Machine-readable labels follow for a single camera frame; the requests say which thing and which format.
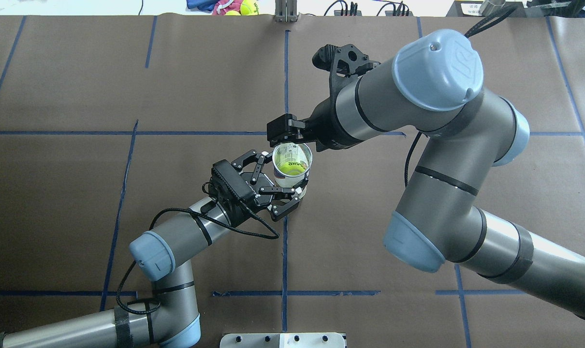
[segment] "tennis ball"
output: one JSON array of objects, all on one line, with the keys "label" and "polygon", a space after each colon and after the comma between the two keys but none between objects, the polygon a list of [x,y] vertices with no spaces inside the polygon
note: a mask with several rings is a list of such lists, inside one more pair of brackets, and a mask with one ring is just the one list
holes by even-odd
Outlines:
[{"label": "tennis ball", "polygon": [[298,161],[284,161],[279,164],[278,169],[280,172],[290,175],[290,176],[297,176],[303,174],[306,171],[307,165],[303,165]]},{"label": "tennis ball", "polygon": [[243,0],[240,11],[242,15],[256,15],[258,14],[258,3],[256,0]]}]

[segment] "white floor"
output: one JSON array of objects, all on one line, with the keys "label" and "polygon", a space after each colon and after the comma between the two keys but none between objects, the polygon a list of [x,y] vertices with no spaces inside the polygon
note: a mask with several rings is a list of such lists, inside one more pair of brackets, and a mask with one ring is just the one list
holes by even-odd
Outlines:
[{"label": "white floor", "polygon": [[[299,0],[297,9],[300,13],[323,15],[332,1]],[[443,17],[452,2],[453,0],[405,1],[410,10],[420,17]],[[359,10],[364,15],[376,15],[384,4],[376,0],[359,0],[358,3]],[[0,0],[0,15],[137,15],[141,5],[142,0]],[[261,13],[275,12],[275,0],[259,0],[259,6]],[[144,0],[143,15],[162,13],[209,14],[187,9],[185,0]]]}]

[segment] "blue cloth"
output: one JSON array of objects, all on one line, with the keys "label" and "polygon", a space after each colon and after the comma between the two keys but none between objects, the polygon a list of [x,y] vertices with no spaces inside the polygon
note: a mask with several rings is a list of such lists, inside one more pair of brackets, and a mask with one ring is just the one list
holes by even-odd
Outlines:
[{"label": "blue cloth", "polygon": [[198,8],[200,11],[213,11],[218,0],[187,0],[187,8]]}]

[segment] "light blue cap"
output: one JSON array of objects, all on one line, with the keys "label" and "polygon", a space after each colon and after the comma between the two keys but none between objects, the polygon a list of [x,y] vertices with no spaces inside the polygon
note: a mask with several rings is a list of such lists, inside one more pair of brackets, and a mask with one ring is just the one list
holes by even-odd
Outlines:
[{"label": "light blue cap", "polygon": [[471,42],[452,29],[440,29],[398,51],[394,82],[407,99],[426,110],[455,110],[482,89],[484,70]]},{"label": "light blue cap", "polygon": [[133,259],[146,277],[155,282],[175,270],[175,256],[168,243],[153,231],[146,231],[129,244]]},{"label": "light blue cap", "polygon": [[421,271],[434,273],[445,263],[439,249],[397,211],[392,212],[383,244],[398,259]]},{"label": "light blue cap", "polygon": [[189,348],[200,341],[200,315],[183,331],[160,343],[161,348]]},{"label": "light blue cap", "polygon": [[516,134],[514,135],[514,141],[512,141],[510,149],[507,150],[507,152],[505,152],[505,155],[503,155],[503,157],[498,159],[498,161],[494,162],[492,164],[492,167],[499,167],[501,165],[510,163],[513,159],[516,158],[516,156],[520,155],[523,152],[523,150],[525,150],[525,147],[529,143],[529,122],[527,122],[527,119],[523,116],[522,113],[516,110],[512,102],[508,101],[507,99],[503,100],[510,105],[510,108],[512,108],[512,112],[514,112]]}]

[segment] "pink cloth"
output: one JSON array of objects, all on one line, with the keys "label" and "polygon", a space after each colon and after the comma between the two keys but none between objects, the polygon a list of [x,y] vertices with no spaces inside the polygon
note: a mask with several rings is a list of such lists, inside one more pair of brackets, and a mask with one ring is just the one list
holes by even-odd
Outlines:
[{"label": "pink cloth", "polygon": [[219,0],[213,9],[213,15],[224,15],[228,11],[241,12],[243,0]]}]

